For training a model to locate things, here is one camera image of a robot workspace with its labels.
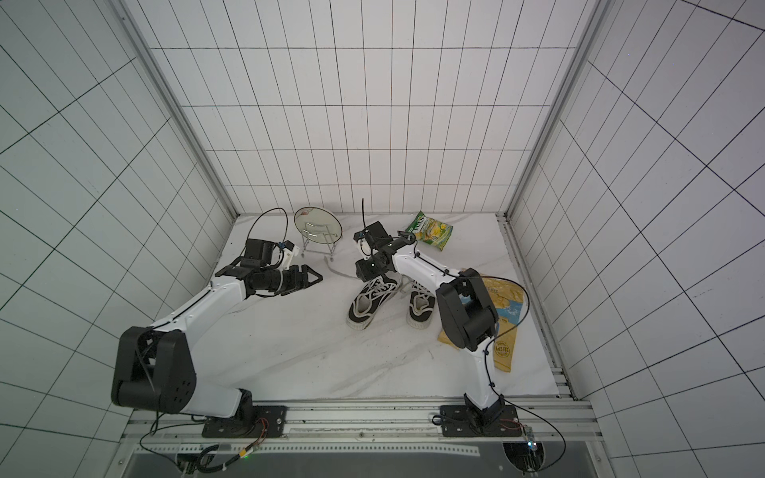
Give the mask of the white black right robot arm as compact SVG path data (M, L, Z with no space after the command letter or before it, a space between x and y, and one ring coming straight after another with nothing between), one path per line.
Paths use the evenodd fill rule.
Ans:
M372 280L395 272L424 287L435 297L442 330L448 340L468 354L465 386L466 420L475 429L498 420L504 408L487 371L499 315L480 274L473 269L450 270L418 251L418 241L404 231L392 237L375 222L354 234L365 257L357 262L357 276Z

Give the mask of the black white sneaker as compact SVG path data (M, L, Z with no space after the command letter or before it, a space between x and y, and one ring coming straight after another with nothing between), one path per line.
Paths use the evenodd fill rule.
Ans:
M402 286L400 274L392 273L370 280L354 298L348 312L348 325L354 330L370 326L377 312Z
M434 313L436 297L416 281L410 282L410 306L408 306L408 324L415 329L424 330L430 326Z

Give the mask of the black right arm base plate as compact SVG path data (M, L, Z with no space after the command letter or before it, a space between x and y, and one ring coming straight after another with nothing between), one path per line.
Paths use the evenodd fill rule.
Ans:
M486 409L468 406L442 406L432 416L432 424L439 427L444 437L520 437L523 426L516 409L506 404L494 404Z

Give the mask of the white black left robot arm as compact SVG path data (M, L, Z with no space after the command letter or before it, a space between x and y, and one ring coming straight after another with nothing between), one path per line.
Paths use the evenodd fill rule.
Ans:
M201 292L148 327L131 327L120 338L111 400L116 406L165 414L245 420L251 393L197 377L192 349L232 308L252 296L275 298L308 289L323 276L294 265L290 241L248 239L243 252L218 270Z

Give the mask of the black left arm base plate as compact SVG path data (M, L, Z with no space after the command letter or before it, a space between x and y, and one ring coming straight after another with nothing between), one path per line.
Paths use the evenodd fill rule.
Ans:
M207 418L201 432L204 438L278 438L283 435L287 406L250 406L231 418Z

